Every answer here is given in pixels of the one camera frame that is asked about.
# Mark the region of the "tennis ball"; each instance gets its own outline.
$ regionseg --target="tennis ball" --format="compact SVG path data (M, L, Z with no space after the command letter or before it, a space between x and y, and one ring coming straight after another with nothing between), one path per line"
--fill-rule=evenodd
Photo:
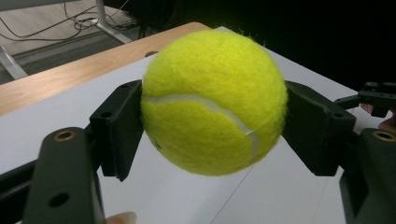
M276 144L286 113L285 82L268 53L227 31L185 35L143 76L142 122L173 164L198 175L228 175Z

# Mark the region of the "black plastic part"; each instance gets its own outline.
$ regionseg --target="black plastic part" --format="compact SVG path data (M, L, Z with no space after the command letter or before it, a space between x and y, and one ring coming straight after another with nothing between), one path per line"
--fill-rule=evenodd
M31 161L0 175L0 223L21 220L34 169L35 161Z
M94 171L97 171L102 165L103 160L105 159L105 152L104 149L100 146L99 141L96 141L96 139L94 138L91 124L89 124L85 128L85 134L87 135L88 142L90 143L92 168Z
M282 135L314 175L333 176L356 118L305 85L287 81L288 115Z
M396 223L396 135L365 129L356 152L364 178L340 181L346 223Z
M141 80L119 86L91 115L91 127L87 127L104 151L103 174L120 181L130 172L143 134L141 94Z
M373 117L384 118L390 108L396 108L396 83L366 82L357 95L344 97L334 101L344 109L359 106L359 104L373 105Z
M89 143L80 128L66 128L43 140L23 224L105 223Z
M339 165L344 169L344 174L355 179L363 179L361 164L356 153L356 145L358 144L359 135L351 133L346 140L345 146L338 156Z

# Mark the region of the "metal stand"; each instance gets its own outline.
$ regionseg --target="metal stand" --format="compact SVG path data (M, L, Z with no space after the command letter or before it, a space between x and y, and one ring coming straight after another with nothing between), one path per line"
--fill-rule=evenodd
M106 21L106 13L105 13L105 5L103 0L96 0L96 7L98 10L98 22L96 26L108 33L109 35L113 36L114 38L118 39L121 43L127 44L132 42L132 39L128 38L127 36L120 34L119 32L113 30Z
M0 64L6 68L14 79L28 76L2 45L0 45Z

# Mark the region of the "white seam line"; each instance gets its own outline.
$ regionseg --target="white seam line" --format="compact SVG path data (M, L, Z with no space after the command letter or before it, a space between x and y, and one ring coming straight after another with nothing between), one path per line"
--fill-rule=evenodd
M200 102L204 105L207 106L207 108L213 110L213 111L218 111L221 112L225 115L227 115L230 119L235 122L235 124L239 127L239 129L245 134L245 136L248 136L250 138L250 142L252 145L252 157L251 159L254 160L257 155L257 150L259 147L259 138L257 134L254 133L254 131L250 130L249 127L242 121L240 120L231 110L224 109L217 105L215 102L208 100L204 97L201 97L199 95L194 95L194 94L171 94L171 95L166 95L163 97L150 97L150 96L143 96L143 99L147 102L153 103L153 104L160 104L160 103L165 103L168 101L194 101L194 102Z

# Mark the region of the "table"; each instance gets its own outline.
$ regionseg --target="table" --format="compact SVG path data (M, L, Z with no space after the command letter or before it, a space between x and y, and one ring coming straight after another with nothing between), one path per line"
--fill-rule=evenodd
M208 29L189 23L0 86L0 174L37 157L41 140L64 127L88 125L88 117L119 85L139 79L150 60L187 33ZM356 94L267 49L286 80L331 100ZM355 131L376 127L359 108ZM191 175L163 158L144 134L128 178L100 173L106 216L135 211L138 223L345 223L338 187L342 173L316 177L283 138L266 158L233 175Z
M198 22L151 35L33 76L0 85L0 115L46 99L83 82L145 58L187 33L209 29Z

